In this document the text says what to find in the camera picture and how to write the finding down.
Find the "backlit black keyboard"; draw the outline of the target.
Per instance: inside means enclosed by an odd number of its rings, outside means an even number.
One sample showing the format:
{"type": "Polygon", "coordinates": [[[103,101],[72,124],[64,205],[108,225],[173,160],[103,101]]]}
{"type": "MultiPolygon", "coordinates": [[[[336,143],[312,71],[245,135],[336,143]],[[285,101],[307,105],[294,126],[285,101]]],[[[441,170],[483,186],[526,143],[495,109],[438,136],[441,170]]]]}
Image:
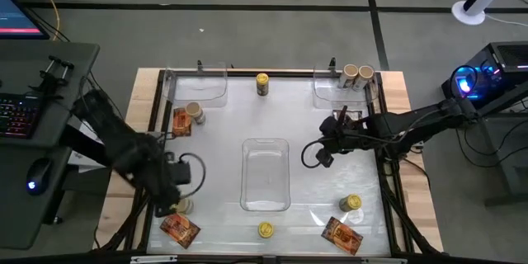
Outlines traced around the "backlit black keyboard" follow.
{"type": "Polygon", "coordinates": [[[0,93],[0,137],[30,139],[38,126],[43,104],[40,96],[0,93]]]}

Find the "dark grey desk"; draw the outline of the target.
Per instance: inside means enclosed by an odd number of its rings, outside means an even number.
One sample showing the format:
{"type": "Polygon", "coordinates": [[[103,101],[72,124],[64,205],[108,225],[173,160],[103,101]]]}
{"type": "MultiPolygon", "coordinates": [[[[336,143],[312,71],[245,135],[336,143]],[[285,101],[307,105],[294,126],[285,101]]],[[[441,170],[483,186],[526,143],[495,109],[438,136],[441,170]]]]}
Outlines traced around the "dark grey desk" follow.
{"type": "Polygon", "coordinates": [[[0,93],[28,96],[31,86],[41,84],[40,73],[51,55],[73,64],[67,84],[57,91],[62,99],[46,103],[29,139],[0,135],[0,248],[26,250],[34,244],[71,154],[71,148],[59,144],[60,136],[99,51],[97,44],[0,40],[0,93]],[[49,185],[35,196],[29,193],[26,176],[40,158],[51,162],[49,185]]]}

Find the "computer monitor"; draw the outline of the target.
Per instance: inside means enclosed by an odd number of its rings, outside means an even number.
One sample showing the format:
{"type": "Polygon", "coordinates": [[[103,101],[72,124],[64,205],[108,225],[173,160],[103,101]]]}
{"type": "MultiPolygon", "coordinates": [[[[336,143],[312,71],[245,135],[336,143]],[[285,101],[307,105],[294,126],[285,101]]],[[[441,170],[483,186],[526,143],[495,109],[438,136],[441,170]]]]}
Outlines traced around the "computer monitor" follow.
{"type": "Polygon", "coordinates": [[[0,40],[48,40],[49,34],[16,0],[0,0],[0,40]]]}

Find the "large clear plastic bin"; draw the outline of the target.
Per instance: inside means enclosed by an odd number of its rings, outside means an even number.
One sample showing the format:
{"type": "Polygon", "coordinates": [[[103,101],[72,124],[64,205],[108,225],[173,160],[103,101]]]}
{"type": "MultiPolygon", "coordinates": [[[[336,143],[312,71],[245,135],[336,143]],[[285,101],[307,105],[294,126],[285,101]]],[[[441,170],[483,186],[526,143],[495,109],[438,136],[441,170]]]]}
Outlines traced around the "large clear plastic bin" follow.
{"type": "Polygon", "coordinates": [[[244,210],[280,212],[290,207],[289,148],[285,139],[243,142],[240,205],[244,210]]]}

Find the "tan lid spice jar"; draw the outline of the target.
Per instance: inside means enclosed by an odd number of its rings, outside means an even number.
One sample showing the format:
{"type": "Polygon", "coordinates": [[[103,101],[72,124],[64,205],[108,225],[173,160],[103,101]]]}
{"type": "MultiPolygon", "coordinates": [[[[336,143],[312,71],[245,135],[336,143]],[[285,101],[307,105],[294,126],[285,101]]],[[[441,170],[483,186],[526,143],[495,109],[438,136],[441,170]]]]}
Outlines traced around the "tan lid spice jar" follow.
{"type": "Polygon", "coordinates": [[[191,198],[181,199],[177,204],[177,213],[188,215],[193,211],[194,203],[191,198]]]}
{"type": "Polygon", "coordinates": [[[369,65],[362,65],[358,68],[358,74],[354,83],[352,84],[352,89],[356,92],[359,92],[365,88],[365,86],[371,81],[375,75],[375,70],[369,65]]]}
{"type": "Polygon", "coordinates": [[[198,124],[205,123],[205,113],[198,102],[189,102],[186,105],[186,113],[198,124]]]}
{"type": "Polygon", "coordinates": [[[354,83],[359,69],[354,64],[347,64],[343,67],[342,73],[338,80],[339,88],[349,88],[354,83]]]}

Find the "yellow lid spice jar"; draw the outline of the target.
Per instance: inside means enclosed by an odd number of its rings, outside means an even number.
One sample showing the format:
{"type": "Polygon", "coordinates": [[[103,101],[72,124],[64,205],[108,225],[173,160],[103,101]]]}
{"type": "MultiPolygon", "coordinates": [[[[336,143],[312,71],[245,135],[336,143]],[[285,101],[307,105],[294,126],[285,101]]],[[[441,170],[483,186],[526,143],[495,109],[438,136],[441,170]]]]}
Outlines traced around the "yellow lid spice jar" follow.
{"type": "Polygon", "coordinates": [[[339,200],[339,208],[343,212],[358,210],[362,207],[362,200],[357,194],[350,194],[339,200]]]}
{"type": "Polygon", "coordinates": [[[270,222],[261,222],[258,225],[257,232],[261,238],[271,238],[274,234],[274,226],[270,222]]]}
{"type": "Polygon", "coordinates": [[[269,92],[269,76],[266,73],[259,73],[256,76],[257,94],[266,96],[269,92]]]}

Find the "black computer case with lights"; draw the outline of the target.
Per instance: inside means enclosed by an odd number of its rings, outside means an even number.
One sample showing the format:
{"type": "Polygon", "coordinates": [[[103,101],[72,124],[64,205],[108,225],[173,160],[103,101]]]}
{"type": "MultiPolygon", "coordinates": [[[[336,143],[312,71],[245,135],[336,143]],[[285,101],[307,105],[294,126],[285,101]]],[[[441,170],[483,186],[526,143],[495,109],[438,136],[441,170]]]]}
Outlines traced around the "black computer case with lights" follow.
{"type": "Polygon", "coordinates": [[[492,42],[441,85],[447,99],[464,97],[492,113],[528,99],[528,41],[492,42]]]}

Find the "orange spice packet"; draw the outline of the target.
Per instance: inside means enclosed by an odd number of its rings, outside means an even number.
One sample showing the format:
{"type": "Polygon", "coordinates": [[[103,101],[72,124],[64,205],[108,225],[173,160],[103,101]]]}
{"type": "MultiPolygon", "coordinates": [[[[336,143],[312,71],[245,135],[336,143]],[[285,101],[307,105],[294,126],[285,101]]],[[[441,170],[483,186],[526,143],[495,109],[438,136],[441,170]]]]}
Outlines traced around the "orange spice packet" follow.
{"type": "Polygon", "coordinates": [[[160,229],[184,249],[190,247],[200,232],[200,228],[196,224],[178,213],[167,216],[161,223],[160,229]]]}
{"type": "Polygon", "coordinates": [[[351,255],[356,255],[363,240],[362,235],[334,217],[329,219],[321,236],[351,255]]]}
{"type": "MultiPolygon", "coordinates": [[[[341,116],[341,113],[342,113],[342,110],[333,110],[332,111],[332,116],[336,120],[339,120],[339,118],[341,116]]],[[[347,127],[351,127],[351,126],[354,125],[354,123],[356,121],[360,120],[361,118],[362,118],[362,111],[346,110],[346,114],[343,117],[342,124],[347,126],[347,127]]]]}
{"type": "Polygon", "coordinates": [[[178,107],[173,110],[172,133],[176,137],[191,136],[191,117],[185,108],[178,107]]]}

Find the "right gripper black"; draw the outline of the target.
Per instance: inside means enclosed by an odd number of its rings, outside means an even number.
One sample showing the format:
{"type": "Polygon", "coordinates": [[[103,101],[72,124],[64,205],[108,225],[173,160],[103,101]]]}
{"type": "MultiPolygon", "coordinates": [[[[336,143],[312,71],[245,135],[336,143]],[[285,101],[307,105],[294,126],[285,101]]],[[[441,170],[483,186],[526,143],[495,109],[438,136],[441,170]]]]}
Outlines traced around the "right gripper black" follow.
{"type": "Polygon", "coordinates": [[[356,149],[365,150],[365,141],[361,139],[365,132],[364,123],[362,119],[356,121],[353,126],[347,127],[342,124],[343,117],[348,110],[348,106],[342,109],[339,120],[336,120],[332,115],[323,120],[319,126],[323,137],[323,147],[329,153],[346,154],[356,149]]]}

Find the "small clear plastic bin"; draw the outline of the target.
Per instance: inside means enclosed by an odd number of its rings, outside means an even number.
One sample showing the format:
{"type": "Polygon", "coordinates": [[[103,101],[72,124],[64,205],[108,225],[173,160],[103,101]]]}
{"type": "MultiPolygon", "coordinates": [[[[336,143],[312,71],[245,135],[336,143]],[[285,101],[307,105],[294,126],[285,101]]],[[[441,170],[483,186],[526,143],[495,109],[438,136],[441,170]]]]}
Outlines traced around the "small clear plastic bin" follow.
{"type": "Polygon", "coordinates": [[[313,104],[320,109],[364,109],[379,96],[378,78],[375,71],[374,77],[359,92],[351,87],[339,88],[338,80],[345,65],[336,66],[330,71],[328,66],[315,66],[313,68],[313,104]]]}
{"type": "Polygon", "coordinates": [[[225,63],[203,64],[195,68],[166,68],[163,76],[163,98],[173,106],[185,107],[198,102],[202,108],[220,108],[228,100],[228,71],[225,63]]]}

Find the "black clamp stand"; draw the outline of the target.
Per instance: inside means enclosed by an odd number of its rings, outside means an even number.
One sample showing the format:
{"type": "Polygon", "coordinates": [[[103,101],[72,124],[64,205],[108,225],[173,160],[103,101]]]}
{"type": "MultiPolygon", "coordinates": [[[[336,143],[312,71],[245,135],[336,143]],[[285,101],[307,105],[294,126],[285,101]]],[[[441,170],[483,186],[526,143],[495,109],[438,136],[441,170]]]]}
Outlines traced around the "black clamp stand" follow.
{"type": "Polygon", "coordinates": [[[42,96],[44,99],[63,99],[64,97],[58,94],[61,87],[66,87],[68,81],[67,74],[75,69],[75,65],[67,60],[62,60],[57,56],[49,55],[49,65],[45,70],[40,70],[40,78],[42,79],[39,86],[29,86],[30,94],[35,96],[42,96]],[[58,66],[63,70],[62,75],[57,77],[52,73],[54,66],[58,66]]]}

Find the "silver metal bracket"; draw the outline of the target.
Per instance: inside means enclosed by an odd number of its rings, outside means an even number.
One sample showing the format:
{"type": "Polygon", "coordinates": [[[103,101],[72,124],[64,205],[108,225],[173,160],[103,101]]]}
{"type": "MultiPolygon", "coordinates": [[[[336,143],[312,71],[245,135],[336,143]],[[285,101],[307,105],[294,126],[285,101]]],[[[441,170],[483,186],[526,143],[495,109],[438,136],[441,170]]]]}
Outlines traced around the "silver metal bracket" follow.
{"type": "Polygon", "coordinates": [[[164,264],[177,261],[177,255],[145,255],[130,258],[130,264],[164,264]]]}

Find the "grey equipment stand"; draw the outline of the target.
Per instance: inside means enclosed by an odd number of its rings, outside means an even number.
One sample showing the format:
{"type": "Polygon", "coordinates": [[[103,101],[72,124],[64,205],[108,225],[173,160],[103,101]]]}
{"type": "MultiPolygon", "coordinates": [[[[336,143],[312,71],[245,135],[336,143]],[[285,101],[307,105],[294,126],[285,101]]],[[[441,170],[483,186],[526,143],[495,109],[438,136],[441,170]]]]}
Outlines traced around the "grey equipment stand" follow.
{"type": "Polygon", "coordinates": [[[455,134],[464,158],[475,167],[497,171],[505,187],[484,205],[528,203],[528,82],[480,111],[477,123],[455,134]]]}

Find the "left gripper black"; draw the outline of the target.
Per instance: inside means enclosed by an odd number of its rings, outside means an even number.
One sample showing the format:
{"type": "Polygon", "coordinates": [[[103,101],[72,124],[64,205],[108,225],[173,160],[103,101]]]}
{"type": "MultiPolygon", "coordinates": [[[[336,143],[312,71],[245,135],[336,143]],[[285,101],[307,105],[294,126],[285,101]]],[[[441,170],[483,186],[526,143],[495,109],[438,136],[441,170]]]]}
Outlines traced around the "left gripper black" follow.
{"type": "Polygon", "coordinates": [[[177,205],[181,200],[181,192],[171,182],[169,171],[154,172],[153,201],[155,203],[154,216],[164,217],[172,213],[172,205],[177,205]]]}

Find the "white box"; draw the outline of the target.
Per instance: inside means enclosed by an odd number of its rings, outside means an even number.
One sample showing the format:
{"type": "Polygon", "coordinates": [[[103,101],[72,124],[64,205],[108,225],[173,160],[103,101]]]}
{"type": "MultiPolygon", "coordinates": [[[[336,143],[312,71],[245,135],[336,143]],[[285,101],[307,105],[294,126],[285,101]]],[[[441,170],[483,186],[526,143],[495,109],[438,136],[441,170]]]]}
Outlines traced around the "white box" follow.
{"type": "MultiPolygon", "coordinates": [[[[102,141],[99,139],[95,131],[86,121],[82,121],[79,127],[79,131],[83,133],[84,135],[86,135],[88,138],[95,140],[99,144],[102,144],[102,141]]],[[[75,152],[75,151],[71,152],[70,157],[68,159],[68,165],[77,166],[78,171],[80,173],[104,168],[104,166],[98,163],[97,161],[91,158],[88,158],[87,156],[81,153],[75,152]]]]}

